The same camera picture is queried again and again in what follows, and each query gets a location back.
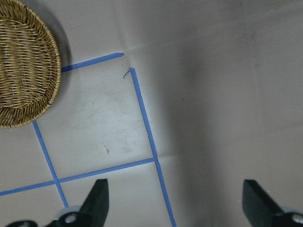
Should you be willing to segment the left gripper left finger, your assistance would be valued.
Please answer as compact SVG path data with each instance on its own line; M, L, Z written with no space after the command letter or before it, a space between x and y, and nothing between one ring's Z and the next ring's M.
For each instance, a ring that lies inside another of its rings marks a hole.
M78 210L67 211L52 220L48 227L103 227L109 211L107 179L95 181Z

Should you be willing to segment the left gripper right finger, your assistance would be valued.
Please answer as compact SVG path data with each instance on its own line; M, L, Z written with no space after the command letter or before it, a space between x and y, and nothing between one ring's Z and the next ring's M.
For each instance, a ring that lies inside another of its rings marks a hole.
M255 180L245 179L242 209L253 227L301 227L303 215L285 212Z

